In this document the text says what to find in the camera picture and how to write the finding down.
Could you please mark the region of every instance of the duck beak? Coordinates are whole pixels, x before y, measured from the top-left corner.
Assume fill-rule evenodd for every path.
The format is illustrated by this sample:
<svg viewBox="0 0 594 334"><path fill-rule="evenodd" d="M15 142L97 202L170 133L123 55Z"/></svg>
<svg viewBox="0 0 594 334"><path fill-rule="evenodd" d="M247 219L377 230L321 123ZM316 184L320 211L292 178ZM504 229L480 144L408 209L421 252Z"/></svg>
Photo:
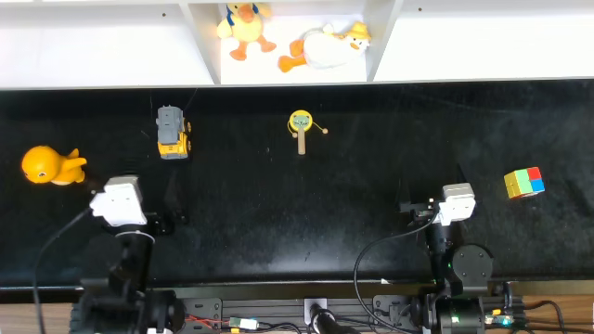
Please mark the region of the duck beak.
<svg viewBox="0 0 594 334"><path fill-rule="evenodd" d="M238 15L246 23L251 23L253 21L253 10L250 5L246 4L241 6Z"/></svg>

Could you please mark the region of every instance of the wooden handle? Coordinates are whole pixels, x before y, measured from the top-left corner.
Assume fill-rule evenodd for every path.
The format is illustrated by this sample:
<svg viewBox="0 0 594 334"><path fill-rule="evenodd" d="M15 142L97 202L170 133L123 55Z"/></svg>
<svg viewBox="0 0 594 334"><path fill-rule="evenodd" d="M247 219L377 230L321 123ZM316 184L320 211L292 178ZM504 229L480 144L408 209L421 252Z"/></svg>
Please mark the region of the wooden handle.
<svg viewBox="0 0 594 334"><path fill-rule="evenodd" d="M305 130L299 128L297 131L297 151L300 155L305 154Z"/></svg>

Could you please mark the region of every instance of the yellow toy construction vehicle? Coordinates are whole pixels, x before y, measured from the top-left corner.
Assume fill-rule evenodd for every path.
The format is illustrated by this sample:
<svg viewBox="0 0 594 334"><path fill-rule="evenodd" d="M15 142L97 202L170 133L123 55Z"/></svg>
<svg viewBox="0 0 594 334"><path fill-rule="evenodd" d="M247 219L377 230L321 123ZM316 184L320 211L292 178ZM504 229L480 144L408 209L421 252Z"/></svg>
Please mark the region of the yellow toy construction vehicle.
<svg viewBox="0 0 594 334"><path fill-rule="evenodd" d="M165 160L186 159L192 149L189 141L191 125L184 119L184 111L178 107L161 107L157 111L159 153Z"/></svg>

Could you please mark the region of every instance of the rubik's cube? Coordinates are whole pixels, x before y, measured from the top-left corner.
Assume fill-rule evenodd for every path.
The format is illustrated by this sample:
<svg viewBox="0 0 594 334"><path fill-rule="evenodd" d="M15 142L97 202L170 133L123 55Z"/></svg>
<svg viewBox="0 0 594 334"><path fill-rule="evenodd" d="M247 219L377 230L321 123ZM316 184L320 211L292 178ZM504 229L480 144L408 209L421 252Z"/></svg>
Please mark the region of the rubik's cube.
<svg viewBox="0 0 594 334"><path fill-rule="evenodd" d="M504 177L510 199L534 196L545 191L538 167L513 171Z"/></svg>

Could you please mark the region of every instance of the black tabletop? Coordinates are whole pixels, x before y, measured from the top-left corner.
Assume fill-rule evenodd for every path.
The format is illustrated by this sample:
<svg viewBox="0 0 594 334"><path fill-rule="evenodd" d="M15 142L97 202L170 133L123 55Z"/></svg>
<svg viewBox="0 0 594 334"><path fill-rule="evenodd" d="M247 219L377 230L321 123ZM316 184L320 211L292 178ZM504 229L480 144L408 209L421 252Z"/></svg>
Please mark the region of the black tabletop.
<svg viewBox="0 0 594 334"><path fill-rule="evenodd" d="M495 278L594 276L594 82L212 88L187 106L194 92L0 93L0 286L30 286L41 245L91 199L88 183L29 183L20 160L37 145L80 149L91 183L138 174L145 209L187 207L189 223L155 244L151 285L349 279L365 245L406 230L401 185L436 197L458 169L477 198L458 227L491 250ZM170 104L192 123L188 163L157 151L156 110ZM329 129L307 132L305 156L287 129L297 109ZM508 199L504 174L533 166L547 190ZM429 278L420 244L378 247L363 277ZM117 246L88 217L46 254L41 284L104 272Z"/></svg>

